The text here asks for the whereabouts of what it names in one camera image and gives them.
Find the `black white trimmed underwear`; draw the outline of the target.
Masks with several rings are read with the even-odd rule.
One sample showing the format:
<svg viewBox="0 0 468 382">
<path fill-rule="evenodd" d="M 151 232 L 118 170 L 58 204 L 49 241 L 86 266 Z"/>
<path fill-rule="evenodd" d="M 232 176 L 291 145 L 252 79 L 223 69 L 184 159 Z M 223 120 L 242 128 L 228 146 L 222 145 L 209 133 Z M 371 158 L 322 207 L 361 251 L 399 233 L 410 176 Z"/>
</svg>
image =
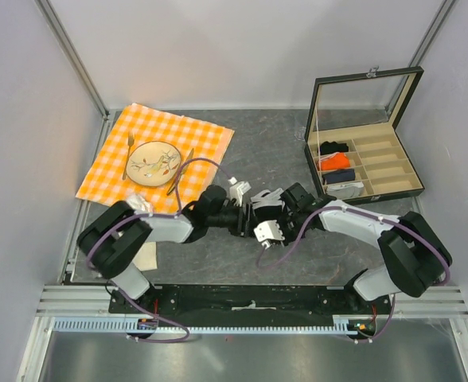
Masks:
<svg viewBox="0 0 468 382">
<path fill-rule="evenodd" d="M 268 220 L 278 220 L 285 206 L 281 198 L 282 194 L 282 188 L 277 188 L 273 191 L 264 189 L 251 197 L 250 202 L 255 227 Z"/>
</svg>

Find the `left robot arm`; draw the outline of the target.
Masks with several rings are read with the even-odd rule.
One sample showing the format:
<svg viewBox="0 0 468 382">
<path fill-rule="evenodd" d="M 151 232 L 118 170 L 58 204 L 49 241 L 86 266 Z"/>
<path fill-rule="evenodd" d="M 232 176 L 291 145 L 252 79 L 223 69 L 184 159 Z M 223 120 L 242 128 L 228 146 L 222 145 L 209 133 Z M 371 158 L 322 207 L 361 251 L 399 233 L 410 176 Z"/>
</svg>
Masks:
<svg viewBox="0 0 468 382">
<path fill-rule="evenodd" d="M 180 213 L 146 212 L 136 206 L 138 198 L 117 201 L 86 227 L 76 244 L 86 264 L 111 281 L 126 295 L 127 305 L 145 313 L 154 304 L 150 282 L 135 266 L 134 258 L 145 243 L 191 244 L 210 228 L 226 228 L 234 236 L 246 236 L 250 209 L 242 205 L 251 186 L 246 181 L 229 191 L 210 185 Z"/>
</svg>

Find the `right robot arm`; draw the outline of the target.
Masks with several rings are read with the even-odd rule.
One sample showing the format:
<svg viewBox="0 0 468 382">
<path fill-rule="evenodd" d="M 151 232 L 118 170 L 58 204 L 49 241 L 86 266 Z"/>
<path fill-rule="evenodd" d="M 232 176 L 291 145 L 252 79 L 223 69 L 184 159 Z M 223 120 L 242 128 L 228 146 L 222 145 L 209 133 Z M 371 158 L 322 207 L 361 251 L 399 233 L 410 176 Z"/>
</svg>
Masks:
<svg viewBox="0 0 468 382">
<path fill-rule="evenodd" d="M 344 293 L 345 307 L 356 314 L 385 295 L 420 297 L 429 287 L 450 282 L 452 258 L 422 215 L 377 215 L 335 197 L 315 198 L 299 183 L 283 191 L 285 241 L 296 248 L 309 229 L 350 236 L 378 249 L 384 264 L 353 277 Z"/>
</svg>

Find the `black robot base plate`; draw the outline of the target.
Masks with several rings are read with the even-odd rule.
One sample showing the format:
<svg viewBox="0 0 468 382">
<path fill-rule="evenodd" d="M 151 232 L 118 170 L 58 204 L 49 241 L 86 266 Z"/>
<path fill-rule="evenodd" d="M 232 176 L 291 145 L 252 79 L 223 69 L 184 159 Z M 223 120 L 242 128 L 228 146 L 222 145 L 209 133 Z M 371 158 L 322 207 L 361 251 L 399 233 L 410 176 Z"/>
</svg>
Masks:
<svg viewBox="0 0 468 382">
<path fill-rule="evenodd" d="M 390 312 L 387 295 L 367 302 L 351 286 L 157 284 L 135 302 L 182 325 L 329 325 L 335 315 Z"/>
</svg>

